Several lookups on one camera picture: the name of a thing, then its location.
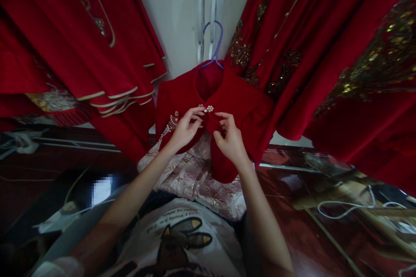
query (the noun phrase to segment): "finger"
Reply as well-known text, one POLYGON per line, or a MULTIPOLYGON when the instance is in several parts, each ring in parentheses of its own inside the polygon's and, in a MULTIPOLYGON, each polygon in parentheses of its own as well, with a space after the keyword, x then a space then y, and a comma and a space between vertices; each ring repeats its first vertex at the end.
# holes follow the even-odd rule
POLYGON ((191 119, 198 120, 198 121, 202 122, 202 119, 201 119, 201 118, 199 118, 199 117, 198 117, 198 116, 196 116, 196 115, 192 115, 192 116, 191 116, 191 119))
POLYGON ((203 107, 194 107, 194 108, 190 108, 185 115, 183 115, 182 119, 184 119, 185 122, 187 122, 187 124, 189 124, 189 121, 191 121, 191 116, 203 111, 204 108, 203 107))
POLYGON ((217 116, 227 119, 229 126, 235 126, 234 116, 229 113, 215 113, 217 116))
POLYGON ((215 143, 217 143, 217 145, 219 146, 220 144, 222 144, 222 142, 224 141, 224 139, 222 138, 222 135, 219 131, 215 130, 214 133, 214 139, 215 139, 215 143))
POLYGON ((185 115, 189 114, 189 115, 195 115, 198 112, 203 112, 205 109, 205 107, 194 107, 194 108, 190 108, 185 115))
POLYGON ((196 133, 200 125, 201 125, 201 121, 197 120, 192 124, 190 129, 192 130, 192 132, 196 133))

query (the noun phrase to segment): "cartoon print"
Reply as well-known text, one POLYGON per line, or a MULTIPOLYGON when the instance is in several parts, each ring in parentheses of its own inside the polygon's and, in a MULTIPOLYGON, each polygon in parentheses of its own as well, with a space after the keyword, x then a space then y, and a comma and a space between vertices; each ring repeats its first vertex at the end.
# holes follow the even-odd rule
POLYGON ((198 217, 184 219, 175 225, 167 225, 163 230, 155 265, 140 269, 135 277, 153 275, 163 276, 175 268, 198 266, 190 263, 185 249, 201 249, 212 242, 206 232, 196 232, 202 226, 198 217))

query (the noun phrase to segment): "plastic hanger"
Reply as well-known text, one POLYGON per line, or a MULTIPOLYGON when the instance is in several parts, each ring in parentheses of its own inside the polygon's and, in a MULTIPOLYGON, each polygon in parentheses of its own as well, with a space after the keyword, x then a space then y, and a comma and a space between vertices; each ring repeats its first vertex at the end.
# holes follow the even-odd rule
MULTIPOLYGON (((224 28, 222 27, 222 25, 221 25, 221 23, 219 21, 216 20, 215 22, 221 27, 221 36, 220 36, 220 39, 218 40, 217 48, 215 50, 214 55, 212 56, 211 61, 208 62, 208 63, 206 63, 206 64, 203 64, 201 66, 201 68, 207 67, 208 65, 212 64, 215 61, 219 67, 221 67, 222 69, 224 69, 224 66, 221 65, 220 63, 218 63, 218 50, 220 49, 221 40, 222 40, 222 34, 224 33, 224 28)), ((208 27, 208 25, 210 23, 211 22, 208 22, 208 24, 205 25, 204 30, 202 31, 204 34, 205 34, 205 30, 207 29, 207 27, 208 27)))

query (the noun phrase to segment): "beige embroidered fabric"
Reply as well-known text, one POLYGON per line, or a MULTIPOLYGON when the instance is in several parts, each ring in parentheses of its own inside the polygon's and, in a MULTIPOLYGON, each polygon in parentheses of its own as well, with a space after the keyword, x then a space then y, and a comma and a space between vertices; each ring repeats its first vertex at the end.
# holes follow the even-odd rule
MULTIPOLYGON (((139 161, 139 172, 159 153, 160 142, 139 161)), ((222 184, 211 177, 210 143, 211 136, 205 132, 190 150, 175 155, 153 189, 195 200, 229 220, 239 221, 247 209, 240 178, 222 184)))

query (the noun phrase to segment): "hand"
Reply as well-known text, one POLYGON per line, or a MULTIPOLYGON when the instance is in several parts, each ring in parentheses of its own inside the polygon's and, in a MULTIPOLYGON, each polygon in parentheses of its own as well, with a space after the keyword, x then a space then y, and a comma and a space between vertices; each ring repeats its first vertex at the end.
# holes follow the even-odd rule
POLYGON ((214 139, 218 148, 236 167, 245 165, 248 162, 251 163, 244 147, 241 131, 235 125, 234 116, 229 113, 215 114, 225 118, 220 121, 220 124, 226 133, 225 138, 222 137, 219 131, 214 131, 214 139))
POLYGON ((205 116, 203 110, 205 107, 191 108, 179 120, 178 125, 169 140, 167 147, 171 148, 175 153, 186 144, 188 144, 195 136, 198 128, 202 128, 202 119, 198 116, 205 116))

